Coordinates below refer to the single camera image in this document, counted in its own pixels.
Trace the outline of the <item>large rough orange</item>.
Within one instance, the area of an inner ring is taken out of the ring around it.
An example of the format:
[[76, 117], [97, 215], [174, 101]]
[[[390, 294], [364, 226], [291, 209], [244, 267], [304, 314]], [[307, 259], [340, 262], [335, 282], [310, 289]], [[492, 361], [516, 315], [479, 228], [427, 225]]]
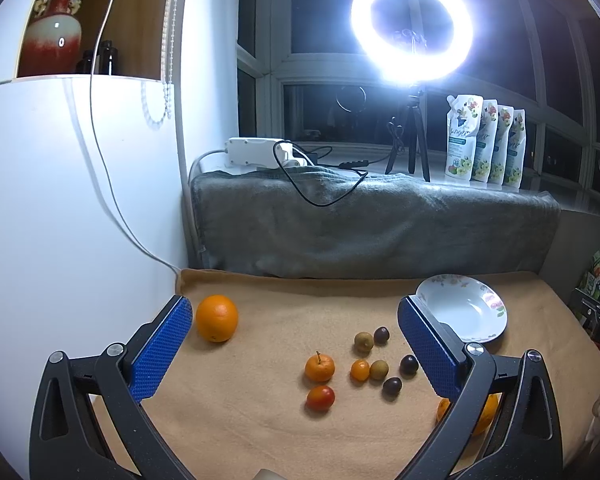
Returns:
[[[498, 401], [500, 396], [497, 393], [489, 394], [486, 399], [486, 403], [482, 409], [478, 422], [474, 430], [472, 430], [473, 437], [479, 437], [486, 432], [489, 426], [494, 421], [496, 410], [498, 409]], [[437, 407], [436, 422], [441, 422], [443, 416], [448, 411], [451, 405], [451, 401], [448, 398], [442, 398]]]

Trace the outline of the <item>dark plum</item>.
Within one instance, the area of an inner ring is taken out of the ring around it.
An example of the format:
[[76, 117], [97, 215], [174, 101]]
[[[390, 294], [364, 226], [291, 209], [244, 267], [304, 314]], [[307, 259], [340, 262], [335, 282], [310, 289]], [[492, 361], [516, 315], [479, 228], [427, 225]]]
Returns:
[[374, 341], [378, 346], [384, 346], [390, 338], [390, 332], [386, 326], [380, 326], [374, 331]]
[[382, 395], [386, 399], [396, 399], [402, 390], [403, 382], [400, 377], [390, 377], [382, 384]]
[[400, 362], [400, 373], [403, 376], [414, 376], [419, 369], [417, 359], [412, 354], [404, 356]]

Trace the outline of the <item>brown kiwi berry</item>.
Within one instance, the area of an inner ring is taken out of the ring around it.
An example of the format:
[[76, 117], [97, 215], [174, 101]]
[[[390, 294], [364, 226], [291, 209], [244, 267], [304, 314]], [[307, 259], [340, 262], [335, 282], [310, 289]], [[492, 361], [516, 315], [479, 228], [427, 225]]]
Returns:
[[374, 348], [374, 336], [367, 332], [359, 332], [354, 336], [354, 348], [358, 353], [369, 354]]
[[370, 366], [370, 379], [374, 382], [383, 382], [389, 373], [389, 365], [384, 360], [377, 360]]

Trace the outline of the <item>small orange kumquat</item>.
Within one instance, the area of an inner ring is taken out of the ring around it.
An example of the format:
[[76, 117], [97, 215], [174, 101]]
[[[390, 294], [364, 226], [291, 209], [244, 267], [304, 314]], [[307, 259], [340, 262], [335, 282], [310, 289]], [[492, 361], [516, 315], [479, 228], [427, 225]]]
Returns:
[[356, 360], [350, 367], [350, 378], [354, 382], [366, 382], [370, 378], [370, 363], [366, 360]]

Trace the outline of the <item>large smooth orange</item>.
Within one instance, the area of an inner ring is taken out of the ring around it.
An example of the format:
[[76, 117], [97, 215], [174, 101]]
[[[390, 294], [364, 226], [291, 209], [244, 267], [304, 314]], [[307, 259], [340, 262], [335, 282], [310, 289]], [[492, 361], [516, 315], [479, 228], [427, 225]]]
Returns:
[[238, 310], [227, 296], [211, 295], [196, 309], [195, 325], [202, 339], [222, 344], [234, 336], [238, 326]]

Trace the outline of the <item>red tomato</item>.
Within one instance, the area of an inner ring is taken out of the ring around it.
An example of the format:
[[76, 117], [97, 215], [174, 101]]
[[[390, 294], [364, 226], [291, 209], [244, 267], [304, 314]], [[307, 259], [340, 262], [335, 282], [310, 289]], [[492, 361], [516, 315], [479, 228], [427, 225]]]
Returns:
[[328, 412], [335, 403], [335, 391], [329, 386], [319, 385], [306, 395], [306, 407], [317, 413]]

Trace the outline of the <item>small mandarin with stem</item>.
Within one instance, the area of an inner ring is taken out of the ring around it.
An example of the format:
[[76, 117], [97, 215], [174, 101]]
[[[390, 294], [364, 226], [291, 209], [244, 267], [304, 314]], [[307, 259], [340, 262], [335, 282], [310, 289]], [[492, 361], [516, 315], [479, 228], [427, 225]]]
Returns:
[[327, 354], [315, 352], [304, 366], [304, 374], [311, 382], [324, 384], [329, 382], [334, 376], [336, 365], [334, 360]]

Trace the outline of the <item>white floral plate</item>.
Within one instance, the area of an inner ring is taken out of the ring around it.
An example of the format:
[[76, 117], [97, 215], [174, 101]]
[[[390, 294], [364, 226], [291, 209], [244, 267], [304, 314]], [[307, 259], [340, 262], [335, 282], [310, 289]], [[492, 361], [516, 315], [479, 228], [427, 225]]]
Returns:
[[416, 296], [463, 342], [487, 344], [506, 330], [504, 301], [490, 286], [470, 276], [438, 274], [426, 278], [418, 285]]

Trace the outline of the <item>green snack package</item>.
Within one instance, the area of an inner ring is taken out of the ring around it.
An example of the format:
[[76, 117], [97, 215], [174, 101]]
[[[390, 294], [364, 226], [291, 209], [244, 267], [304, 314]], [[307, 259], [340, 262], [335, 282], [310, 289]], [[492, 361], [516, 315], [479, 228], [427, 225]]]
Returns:
[[591, 265], [583, 273], [579, 288], [594, 299], [600, 296], [600, 250], [593, 255]]

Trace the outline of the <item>tan blanket mat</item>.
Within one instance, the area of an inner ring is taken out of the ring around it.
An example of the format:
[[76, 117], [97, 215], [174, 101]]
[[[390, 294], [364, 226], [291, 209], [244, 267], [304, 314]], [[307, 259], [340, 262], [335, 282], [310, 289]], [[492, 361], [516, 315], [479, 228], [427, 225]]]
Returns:
[[[225, 344], [190, 332], [144, 409], [199, 479], [250, 479], [263, 469], [287, 479], [392, 479], [434, 429], [439, 399], [424, 374], [391, 401], [373, 382], [355, 385], [352, 346], [357, 333], [386, 326], [389, 342], [372, 359], [397, 368], [408, 345], [396, 308], [416, 286], [187, 270], [183, 294], [193, 304], [227, 296], [238, 327]], [[324, 384], [304, 374], [317, 351], [336, 365]], [[325, 413], [306, 407], [319, 385], [335, 391]]]

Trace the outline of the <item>grey blanket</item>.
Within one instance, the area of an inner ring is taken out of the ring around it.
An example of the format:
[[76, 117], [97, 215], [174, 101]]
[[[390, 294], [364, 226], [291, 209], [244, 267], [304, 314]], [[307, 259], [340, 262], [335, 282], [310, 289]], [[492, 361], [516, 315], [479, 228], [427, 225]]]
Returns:
[[560, 217], [547, 193], [318, 167], [207, 172], [190, 196], [204, 268], [276, 278], [536, 272]]

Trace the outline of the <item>refill pouch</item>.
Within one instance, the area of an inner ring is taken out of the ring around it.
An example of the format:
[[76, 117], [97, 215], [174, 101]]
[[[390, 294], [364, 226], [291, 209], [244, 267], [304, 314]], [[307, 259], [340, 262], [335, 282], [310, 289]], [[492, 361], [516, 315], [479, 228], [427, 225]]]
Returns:
[[447, 96], [445, 174], [469, 181], [474, 166], [483, 97], [473, 94]]
[[496, 130], [498, 130], [498, 101], [484, 100], [477, 133], [474, 166], [471, 171], [472, 180], [480, 182], [488, 180]]
[[489, 183], [502, 185], [506, 165], [507, 143], [510, 127], [514, 119], [514, 108], [508, 105], [498, 106], [498, 128], [494, 141]]
[[510, 188], [520, 188], [524, 173], [524, 153], [526, 152], [526, 112], [514, 110], [513, 125], [510, 127], [503, 184]]

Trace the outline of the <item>black tripod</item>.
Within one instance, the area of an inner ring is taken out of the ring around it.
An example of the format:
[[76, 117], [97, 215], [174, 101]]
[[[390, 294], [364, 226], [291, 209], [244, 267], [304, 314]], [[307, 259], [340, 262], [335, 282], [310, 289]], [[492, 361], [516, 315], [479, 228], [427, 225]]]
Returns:
[[405, 103], [399, 108], [398, 114], [392, 116], [387, 124], [387, 130], [392, 141], [385, 174], [391, 174], [394, 163], [400, 153], [407, 154], [407, 172], [414, 174], [416, 156], [420, 156], [422, 178], [430, 181], [430, 166], [428, 145], [422, 116], [422, 89], [407, 92]]

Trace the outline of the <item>dark small bottle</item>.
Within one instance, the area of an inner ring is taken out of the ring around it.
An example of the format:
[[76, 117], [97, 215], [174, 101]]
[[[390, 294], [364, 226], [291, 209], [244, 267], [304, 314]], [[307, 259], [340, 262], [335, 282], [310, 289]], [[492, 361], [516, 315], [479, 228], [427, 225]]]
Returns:
[[118, 49], [111, 40], [102, 40], [99, 44], [97, 73], [109, 76], [118, 73]]

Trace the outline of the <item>red white vase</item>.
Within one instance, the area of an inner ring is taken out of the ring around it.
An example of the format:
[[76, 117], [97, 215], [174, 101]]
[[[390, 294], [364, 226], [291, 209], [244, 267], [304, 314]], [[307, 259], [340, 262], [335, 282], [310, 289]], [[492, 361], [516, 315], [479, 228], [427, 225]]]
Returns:
[[34, 0], [23, 35], [18, 76], [72, 73], [81, 56], [82, 0]]

